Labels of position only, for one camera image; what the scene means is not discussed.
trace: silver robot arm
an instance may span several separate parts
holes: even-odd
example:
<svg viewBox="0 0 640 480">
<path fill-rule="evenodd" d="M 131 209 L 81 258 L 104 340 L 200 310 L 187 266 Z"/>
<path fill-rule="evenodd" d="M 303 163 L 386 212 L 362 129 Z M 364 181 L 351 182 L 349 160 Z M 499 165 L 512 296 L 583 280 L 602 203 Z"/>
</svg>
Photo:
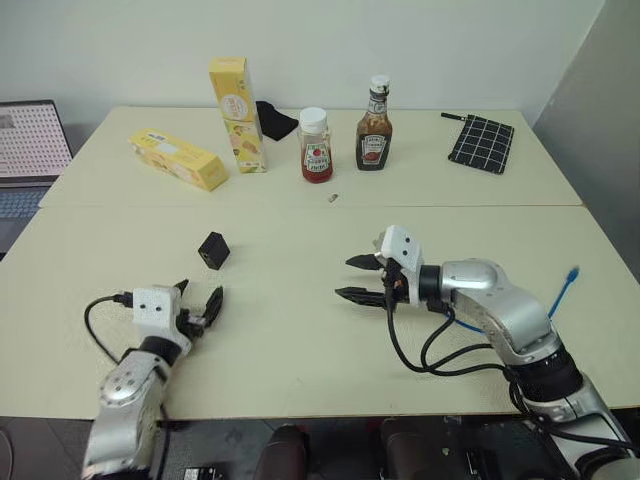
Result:
<svg viewBox="0 0 640 480">
<path fill-rule="evenodd" d="M 217 316 L 222 288 L 202 316 L 181 308 L 186 281 L 175 287 L 139 288 L 124 303 L 143 338 L 127 351 L 100 386 L 100 412 L 85 453 L 83 479 L 148 479 L 156 419 L 171 370 Z"/>
<path fill-rule="evenodd" d="M 533 295 L 509 282 L 502 268 L 488 260 L 424 265 L 420 244 L 399 226 L 388 227 L 374 245 L 374 255 L 353 257 L 347 264 L 383 268 L 383 283 L 392 286 L 394 302 L 436 311 L 450 306 L 457 315 L 475 320 L 504 363 L 527 413 L 537 425 L 543 425 L 542 420 L 550 425 L 545 430 L 555 446 L 553 453 L 574 476 L 640 479 L 640 462 L 633 451 L 575 440 L 579 435 L 629 442 L 589 378 L 576 368 Z M 387 305 L 388 297 L 365 289 L 336 292 L 359 304 L 394 307 Z M 625 476 L 622 471 L 633 473 Z"/>
</svg>

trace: black cloth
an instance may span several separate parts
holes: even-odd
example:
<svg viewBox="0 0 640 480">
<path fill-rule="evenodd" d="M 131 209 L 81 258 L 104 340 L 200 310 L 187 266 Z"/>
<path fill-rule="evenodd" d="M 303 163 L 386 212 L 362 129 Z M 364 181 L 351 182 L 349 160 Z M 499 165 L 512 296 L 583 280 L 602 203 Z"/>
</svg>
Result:
<svg viewBox="0 0 640 480">
<path fill-rule="evenodd" d="M 275 141 L 282 140 L 298 126 L 295 118 L 278 112 L 269 102 L 258 100 L 256 106 L 262 133 Z"/>
<path fill-rule="evenodd" d="M 443 114 L 443 117 L 463 120 Z M 507 165 L 514 129 L 509 125 L 467 115 L 449 160 L 486 172 L 502 174 Z"/>
</svg>

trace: white table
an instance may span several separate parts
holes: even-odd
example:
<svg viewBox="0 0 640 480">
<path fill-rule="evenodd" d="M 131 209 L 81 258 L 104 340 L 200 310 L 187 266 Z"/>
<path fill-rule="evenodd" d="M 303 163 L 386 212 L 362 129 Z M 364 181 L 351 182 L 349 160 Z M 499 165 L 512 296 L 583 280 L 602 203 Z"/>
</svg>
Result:
<svg viewBox="0 0 640 480">
<path fill-rule="evenodd" d="M 287 111 L 297 117 L 297 112 Z M 475 112 L 515 127 L 503 175 L 447 160 L 462 122 L 439 111 L 389 113 L 394 132 L 384 170 L 355 166 L 355 130 L 363 112 L 330 110 L 335 173 L 312 185 L 300 173 L 295 134 L 280 142 L 265 139 L 266 174 L 241 175 L 220 113 L 215 108 L 115 108 L 74 158 L 41 206 L 222 205 L 254 208 L 263 203 L 329 208 L 336 193 L 341 206 L 579 205 L 553 160 L 517 111 Z M 144 165 L 127 139 L 142 128 L 157 128 L 220 155 L 231 178 L 204 192 Z"/>
<path fill-rule="evenodd" d="M 393 352 L 384 312 L 333 293 L 381 288 L 374 272 L 344 260 L 370 251 L 392 223 L 421 240 L 427 263 L 490 258 L 546 305 L 580 265 L 556 326 L 611 407 L 640 403 L 640 287 L 583 207 L 334 207 L 41 210 L 0 263 L 0 414 L 92 418 L 111 366 L 84 330 L 85 305 L 183 278 L 193 282 L 188 306 L 201 306 L 220 283 L 225 304 L 175 370 L 172 418 L 512 411 L 499 373 L 414 374 Z M 196 253 L 211 230 L 231 248 L 219 272 Z M 98 335 L 118 353 L 137 344 L 130 314 L 117 305 L 94 310 Z M 397 322 L 415 359 L 442 317 L 400 306 Z M 456 327 L 434 355 L 479 340 Z M 495 360 L 490 351 L 469 357 Z"/>
</svg>

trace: black cube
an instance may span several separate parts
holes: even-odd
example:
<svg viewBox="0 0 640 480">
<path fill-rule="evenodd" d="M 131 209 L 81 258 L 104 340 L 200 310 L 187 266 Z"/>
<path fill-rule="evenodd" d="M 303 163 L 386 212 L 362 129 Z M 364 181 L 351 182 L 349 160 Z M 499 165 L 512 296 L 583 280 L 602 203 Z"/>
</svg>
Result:
<svg viewBox="0 0 640 480">
<path fill-rule="evenodd" d="M 218 270 L 229 256 L 229 247 L 221 234 L 211 232 L 198 249 L 198 253 L 207 267 Z"/>
</svg>

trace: yellow box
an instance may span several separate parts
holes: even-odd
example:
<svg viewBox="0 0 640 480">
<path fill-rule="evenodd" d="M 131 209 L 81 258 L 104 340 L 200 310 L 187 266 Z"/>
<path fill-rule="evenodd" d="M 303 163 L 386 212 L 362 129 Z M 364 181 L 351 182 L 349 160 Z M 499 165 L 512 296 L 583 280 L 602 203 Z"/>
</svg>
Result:
<svg viewBox="0 0 640 480">
<path fill-rule="evenodd" d="M 213 190 L 229 178 L 217 155 L 152 128 L 140 130 L 129 143 L 147 165 L 204 190 Z"/>
<path fill-rule="evenodd" d="M 209 77 L 241 173 L 267 171 L 262 130 L 245 57 L 216 57 Z"/>
</svg>

